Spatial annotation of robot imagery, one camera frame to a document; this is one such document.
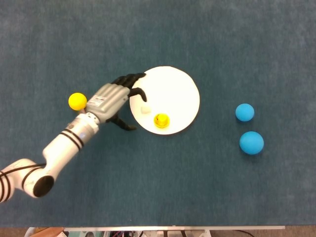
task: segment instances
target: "yellow object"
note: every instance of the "yellow object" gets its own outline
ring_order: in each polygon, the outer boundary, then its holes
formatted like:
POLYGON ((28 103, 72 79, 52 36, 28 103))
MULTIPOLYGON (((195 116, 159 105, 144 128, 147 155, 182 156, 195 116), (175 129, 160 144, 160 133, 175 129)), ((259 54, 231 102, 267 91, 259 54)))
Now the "yellow object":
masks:
POLYGON ((77 92, 69 96, 68 104, 73 110, 79 111, 85 108, 87 98, 83 94, 77 92))
POLYGON ((168 127, 170 124, 169 116, 166 114, 157 114, 154 117, 154 124, 159 128, 168 127))

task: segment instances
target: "robotic hand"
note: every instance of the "robotic hand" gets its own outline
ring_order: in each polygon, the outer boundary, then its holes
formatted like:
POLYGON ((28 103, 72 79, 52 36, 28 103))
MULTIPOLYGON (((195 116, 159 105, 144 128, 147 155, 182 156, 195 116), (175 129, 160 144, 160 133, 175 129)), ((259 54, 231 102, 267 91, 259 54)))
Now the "robotic hand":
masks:
POLYGON ((97 133, 99 124, 113 122, 124 130, 135 130, 135 126, 127 125, 119 118, 118 111, 130 96, 140 95, 147 101, 142 89, 132 89, 135 82, 145 75, 128 74, 101 87, 88 101, 87 113, 79 114, 43 150, 46 164, 20 159, 0 171, 0 202, 11 198, 16 188, 34 198, 46 195, 63 167, 97 133))

